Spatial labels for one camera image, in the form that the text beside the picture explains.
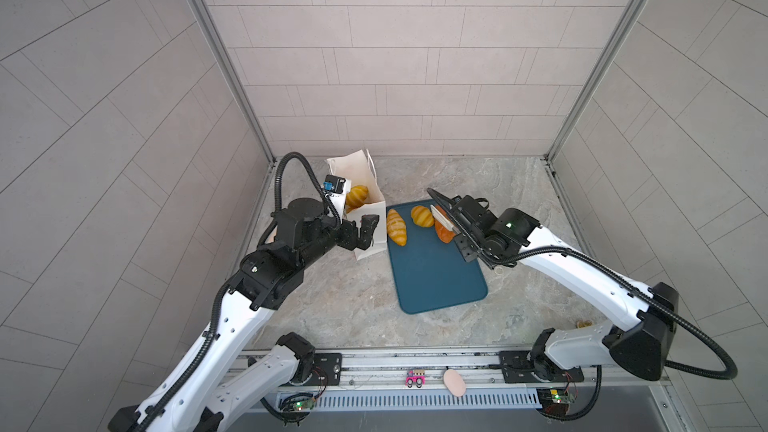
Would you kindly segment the steel tongs cream tips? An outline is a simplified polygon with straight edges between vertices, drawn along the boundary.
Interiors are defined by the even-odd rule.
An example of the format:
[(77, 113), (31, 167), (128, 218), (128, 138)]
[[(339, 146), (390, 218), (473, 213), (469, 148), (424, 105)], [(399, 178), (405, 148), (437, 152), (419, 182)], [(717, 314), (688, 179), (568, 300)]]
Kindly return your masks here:
[(444, 211), (439, 205), (432, 204), (430, 206), (432, 216), (436, 223), (440, 223), (443, 228), (450, 230), (452, 233), (458, 233), (458, 228), (450, 220), (446, 211)]

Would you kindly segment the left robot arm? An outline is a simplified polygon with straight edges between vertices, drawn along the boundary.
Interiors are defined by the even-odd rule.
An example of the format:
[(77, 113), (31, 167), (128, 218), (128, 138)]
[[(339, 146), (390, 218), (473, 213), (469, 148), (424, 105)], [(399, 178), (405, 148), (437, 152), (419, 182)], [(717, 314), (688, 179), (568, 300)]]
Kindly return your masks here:
[(305, 271), (335, 247), (368, 249), (380, 217), (343, 218), (352, 175), (333, 167), (325, 181), (309, 179), (316, 198), (282, 203), (282, 175), (292, 160), (313, 169), (299, 152), (286, 154), (274, 177), (275, 210), (255, 251), (216, 293), (210, 322), (193, 347), (141, 404), (119, 409), (111, 431), (224, 431), (286, 383), (313, 375), (315, 348), (295, 332), (280, 337), (261, 359), (231, 380), (224, 377), (250, 339), (304, 280)]

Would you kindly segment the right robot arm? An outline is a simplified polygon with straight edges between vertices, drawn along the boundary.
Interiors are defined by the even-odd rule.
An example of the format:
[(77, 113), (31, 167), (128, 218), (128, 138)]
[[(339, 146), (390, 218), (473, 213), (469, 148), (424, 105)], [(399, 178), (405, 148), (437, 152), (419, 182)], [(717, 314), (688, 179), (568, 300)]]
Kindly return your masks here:
[[(671, 368), (713, 380), (737, 377), (732, 357), (677, 312), (678, 292), (659, 282), (649, 286), (626, 277), (570, 247), (540, 221), (515, 208), (495, 215), (485, 198), (429, 196), (441, 222), (456, 232), (461, 253), (489, 268), (525, 265), (565, 286), (599, 310), (605, 321), (579, 330), (544, 330), (530, 352), (540, 377), (550, 368), (615, 365), (631, 375), (657, 381)], [(675, 362), (668, 354), (677, 330), (698, 339), (720, 360), (720, 370)]]

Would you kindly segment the orange triangular bread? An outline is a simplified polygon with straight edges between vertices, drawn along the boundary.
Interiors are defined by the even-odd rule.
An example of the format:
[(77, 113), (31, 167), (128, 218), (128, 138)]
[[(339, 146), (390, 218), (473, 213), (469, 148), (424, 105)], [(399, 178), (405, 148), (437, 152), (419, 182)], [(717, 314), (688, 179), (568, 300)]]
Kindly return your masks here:
[(434, 227), (435, 227), (435, 231), (437, 233), (438, 238), (443, 243), (446, 243), (446, 244), (450, 243), (453, 240), (453, 238), (456, 236), (456, 233), (452, 233), (450, 230), (446, 230), (441, 226), (440, 223), (434, 222)]

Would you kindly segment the floral paper bag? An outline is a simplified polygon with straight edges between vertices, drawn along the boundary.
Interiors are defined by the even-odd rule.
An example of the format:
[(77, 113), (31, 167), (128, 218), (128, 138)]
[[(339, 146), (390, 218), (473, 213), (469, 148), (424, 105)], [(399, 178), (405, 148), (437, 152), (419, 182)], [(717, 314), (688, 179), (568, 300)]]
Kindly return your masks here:
[(379, 222), (373, 232), (372, 244), (366, 250), (355, 250), (358, 261), (387, 250), (386, 202), (377, 183), (372, 157), (367, 149), (326, 160), (332, 175), (344, 178), (345, 202), (342, 211), (349, 221), (362, 224), (364, 215), (376, 215)]

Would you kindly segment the yellow croissant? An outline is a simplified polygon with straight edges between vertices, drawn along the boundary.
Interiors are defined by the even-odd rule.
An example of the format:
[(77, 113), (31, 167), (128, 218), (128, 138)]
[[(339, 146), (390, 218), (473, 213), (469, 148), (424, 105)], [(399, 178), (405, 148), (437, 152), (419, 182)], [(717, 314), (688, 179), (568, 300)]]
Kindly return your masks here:
[(386, 231), (388, 237), (398, 246), (407, 244), (407, 226), (397, 210), (391, 208), (386, 216)]

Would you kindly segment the small yellow striped bun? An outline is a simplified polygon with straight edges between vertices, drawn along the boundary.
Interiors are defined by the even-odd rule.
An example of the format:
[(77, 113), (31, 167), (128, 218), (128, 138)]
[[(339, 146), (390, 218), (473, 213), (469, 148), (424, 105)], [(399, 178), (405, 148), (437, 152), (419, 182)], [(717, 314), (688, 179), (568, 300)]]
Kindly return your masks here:
[(428, 207), (417, 205), (411, 210), (412, 222), (421, 228), (431, 228), (434, 226), (434, 217)]

